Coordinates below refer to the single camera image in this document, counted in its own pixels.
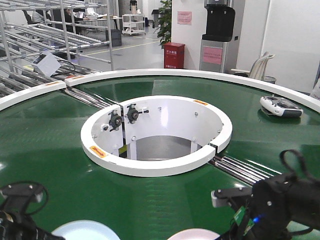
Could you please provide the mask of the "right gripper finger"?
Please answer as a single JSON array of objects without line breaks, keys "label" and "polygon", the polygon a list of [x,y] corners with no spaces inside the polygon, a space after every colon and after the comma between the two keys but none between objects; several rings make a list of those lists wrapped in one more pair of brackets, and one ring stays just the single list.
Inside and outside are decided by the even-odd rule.
[{"label": "right gripper finger", "polygon": [[240,208],[245,206],[251,197],[251,187],[235,187],[217,189],[211,192],[211,201],[214,208],[229,206],[231,208]]}]

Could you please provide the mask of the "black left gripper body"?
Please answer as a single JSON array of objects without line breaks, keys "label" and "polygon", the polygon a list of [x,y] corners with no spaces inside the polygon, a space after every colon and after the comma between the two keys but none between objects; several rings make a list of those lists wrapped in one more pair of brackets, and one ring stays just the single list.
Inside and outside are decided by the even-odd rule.
[{"label": "black left gripper body", "polygon": [[0,205],[0,238],[2,240],[63,240],[64,237],[38,227],[26,213],[30,197],[8,196]]}]

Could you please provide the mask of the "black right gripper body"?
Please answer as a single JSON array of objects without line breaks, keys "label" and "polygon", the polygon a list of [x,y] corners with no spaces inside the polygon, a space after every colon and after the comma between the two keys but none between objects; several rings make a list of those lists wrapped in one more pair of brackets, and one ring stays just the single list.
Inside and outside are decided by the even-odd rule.
[{"label": "black right gripper body", "polygon": [[289,239],[291,221],[320,229],[320,184],[290,174],[260,180],[252,186],[251,231],[257,240]]}]

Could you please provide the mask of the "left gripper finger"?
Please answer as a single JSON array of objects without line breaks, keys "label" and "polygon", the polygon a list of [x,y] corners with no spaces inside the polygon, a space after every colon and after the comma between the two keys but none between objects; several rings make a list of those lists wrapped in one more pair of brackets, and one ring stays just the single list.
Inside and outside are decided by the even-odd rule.
[{"label": "left gripper finger", "polygon": [[0,194],[8,201],[40,203],[45,189],[40,184],[9,184],[0,189]]}]

